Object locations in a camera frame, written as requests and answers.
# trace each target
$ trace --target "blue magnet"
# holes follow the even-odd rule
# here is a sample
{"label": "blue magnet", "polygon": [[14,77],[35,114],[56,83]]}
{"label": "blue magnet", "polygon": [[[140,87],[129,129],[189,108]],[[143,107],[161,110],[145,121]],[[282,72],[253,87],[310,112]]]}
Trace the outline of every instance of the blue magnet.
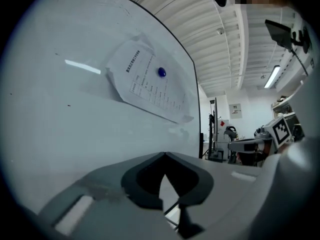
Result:
{"label": "blue magnet", "polygon": [[165,69],[163,67],[159,67],[158,74],[162,78],[164,78],[167,75],[167,73],[166,73],[166,71],[165,71]]}

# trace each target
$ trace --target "poster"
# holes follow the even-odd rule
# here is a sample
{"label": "poster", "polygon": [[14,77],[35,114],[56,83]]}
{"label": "poster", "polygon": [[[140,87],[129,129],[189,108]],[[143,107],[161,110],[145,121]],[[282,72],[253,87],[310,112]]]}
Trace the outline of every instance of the poster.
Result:
{"label": "poster", "polygon": [[[108,62],[109,77],[123,101],[176,123],[193,120],[176,71],[141,40],[126,41]],[[158,69],[164,67],[166,76]]]}
{"label": "poster", "polygon": [[240,119],[242,118],[241,104],[231,104],[229,105],[230,119]]}

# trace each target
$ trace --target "fluorescent light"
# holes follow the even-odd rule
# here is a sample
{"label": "fluorescent light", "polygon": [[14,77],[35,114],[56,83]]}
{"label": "fluorescent light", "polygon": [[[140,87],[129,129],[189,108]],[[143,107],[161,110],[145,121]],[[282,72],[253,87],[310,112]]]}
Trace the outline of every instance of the fluorescent light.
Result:
{"label": "fluorescent light", "polygon": [[65,63],[71,65],[71,66],[75,66],[75,67],[78,67],[78,68],[81,68],[81,69],[84,69],[84,70],[88,70],[88,71],[91,71],[93,73],[96,73],[96,74],[99,74],[101,73],[101,71],[99,69],[96,69],[92,66],[88,66],[88,65],[85,65],[85,64],[81,64],[81,63],[77,63],[77,62],[74,62],[74,61],[71,61],[71,60],[67,60],[65,59],[64,60]]}
{"label": "fluorescent light", "polygon": [[271,86],[271,84],[273,83],[273,81],[275,80],[277,74],[279,73],[280,70],[280,66],[274,66],[273,71],[268,79],[268,81],[266,82],[264,88],[269,88]]}

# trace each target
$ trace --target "ceiling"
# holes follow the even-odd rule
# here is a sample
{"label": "ceiling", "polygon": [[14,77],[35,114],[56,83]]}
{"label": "ceiling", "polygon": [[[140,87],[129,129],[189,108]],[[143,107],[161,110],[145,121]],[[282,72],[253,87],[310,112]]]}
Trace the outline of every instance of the ceiling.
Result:
{"label": "ceiling", "polygon": [[257,7],[247,5],[249,33],[248,58],[243,87],[264,86],[272,70],[280,65],[286,49],[274,42],[265,25],[271,20],[292,28],[295,23],[295,12],[288,8]]}
{"label": "ceiling", "polygon": [[285,53],[271,40],[264,22],[269,19],[290,28],[295,22],[289,8],[243,7],[233,0],[227,0],[225,7],[213,0],[134,1],[178,38],[194,61],[207,97],[223,95],[228,89],[263,86]]}

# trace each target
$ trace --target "ceiling pipe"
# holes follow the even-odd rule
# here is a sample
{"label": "ceiling pipe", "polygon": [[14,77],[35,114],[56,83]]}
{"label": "ceiling pipe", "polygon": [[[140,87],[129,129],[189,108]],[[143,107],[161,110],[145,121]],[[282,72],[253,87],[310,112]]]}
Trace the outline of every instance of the ceiling pipe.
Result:
{"label": "ceiling pipe", "polygon": [[261,74],[271,74],[271,72],[257,72],[257,73],[249,73],[249,74],[233,74],[231,76],[222,76],[222,77],[215,77],[214,80],[208,80],[208,81],[202,81],[201,85],[207,85],[214,83],[219,80],[225,80],[225,79],[230,79],[230,78],[238,78],[238,77],[244,77],[244,76],[260,76]]}
{"label": "ceiling pipe", "polygon": [[247,69],[248,53],[249,53],[249,24],[247,16],[247,8],[244,4],[235,5],[235,14],[239,24],[240,30],[240,47],[241,47],[241,58],[240,58],[240,77],[237,84],[237,89],[240,90],[244,82],[245,73]]}
{"label": "ceiling pipe", "polygon": [[229,44],[228,44],[228,38],[227,38],[227,34],[226,34],[225,25],[224,25],[224,22],[223,22],[223,20],[222,20],[222,18],[221,18],[220,12],[219,12],[219,10],[218,10],[218,8],[217,8],[217,6],[216,6],[216,2],[215,2],[214,0],[212,0],[212,2],[213,2],[213,5],[214,5],[214,7],[215,7],[216,12],[218,13],[218,16],[219,16],[219,19],[220,19],[220,21],[221,21],[221,25],[222,25],[222,28],[223,28],[224,37],[225,37],[225,42],[226,42],[226,47],[227,47],[227,49],[228,49],[228,55],[229,55],[229,69],[230,69],[230,72],[229,72],[229,73],[230,73],[230,76],[231,76],[231,59],[230,59],[230,50],[229,50]]}

